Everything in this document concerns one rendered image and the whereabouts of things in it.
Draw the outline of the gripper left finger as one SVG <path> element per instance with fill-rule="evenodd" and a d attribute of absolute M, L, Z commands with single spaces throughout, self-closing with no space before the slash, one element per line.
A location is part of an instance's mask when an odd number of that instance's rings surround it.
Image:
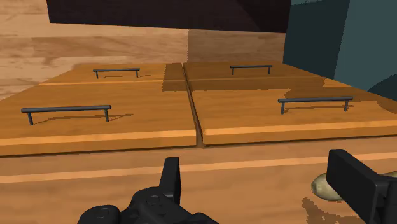
<path fill-rule="evenodd" d="M 92 207 L 77 224 L 219 224 L 204 213 L 189 213 L 180 198 L 179 159 L 168 157 L 158 186 L 137 191 L 123 211 L 113 205 Z"/>

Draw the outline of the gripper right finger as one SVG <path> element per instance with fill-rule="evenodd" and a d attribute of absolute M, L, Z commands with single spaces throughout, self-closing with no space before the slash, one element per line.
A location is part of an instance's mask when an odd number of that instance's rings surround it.
<path fill-rule="evenodd" d="M 347 151 L 332 149 L 326 180 L 366 224 L 397 224 L 397 178 L 377 174 Z"/>

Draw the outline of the beige brown potato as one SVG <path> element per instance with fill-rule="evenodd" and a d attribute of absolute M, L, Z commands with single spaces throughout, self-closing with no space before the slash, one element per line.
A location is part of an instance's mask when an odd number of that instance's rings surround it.
<path fill-rule="evenodd" d="M 311 191 L 314 195 L 316 195 L 317 197 L 323 199 L 323 200 L 327 200 L 327 201 L 343 201 L 345 198 L 342 198 L 333 188 L 332 186 L 327 182 L 327 174 L 330 174 L 330 172 L 324 173 L 319 175 L 317 178 L 315 178 L 315 180 L 313 180 L 313 182 L 311 183 Z M 349 179 L 349 177 L 353 177 L 353 179 L 355 178 L 357 174 L 355 174 L 354 172 L 347 172 L 345 174 L 337 174 L 335 173 L 335 177 L 339 177 L 342 178 L 344 181 Z M 386 179 L 396 179 L 397 178 L 397 171 L 393 171 L 393 172 L 388 172 L 388 173 L 384 173 L 384 174 L 380 174 L 380 176 L 388 176 L 388 178 Z M 380 198 L 380 201 L 382 203 L 382 201 L 386 200 L 385 198 L 387 198 L 387 188 L 385 192 L 378 192 L 380 194 L 377 194 L 375 196 L 375 199 Z"/>

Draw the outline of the wooden chest of drawers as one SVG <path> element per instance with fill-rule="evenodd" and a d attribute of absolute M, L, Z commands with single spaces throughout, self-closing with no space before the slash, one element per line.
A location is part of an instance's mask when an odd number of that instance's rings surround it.
<path fill-rule="evenodd" d="M 220 224 L 363 224 L 312 180 L 342 148 L 397 171 L 397 102 L 280 62 L 81 65 L 0 101 L 0 224 L 127 207 L 181 163 L 182 206 Z"/>

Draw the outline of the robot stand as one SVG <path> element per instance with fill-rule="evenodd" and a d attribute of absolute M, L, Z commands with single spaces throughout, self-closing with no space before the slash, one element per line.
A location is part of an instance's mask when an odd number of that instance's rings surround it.
<path fill-rule="evenodd" d="M 286 32 L 291 0 L 46 0 L 51 23 Z"/>

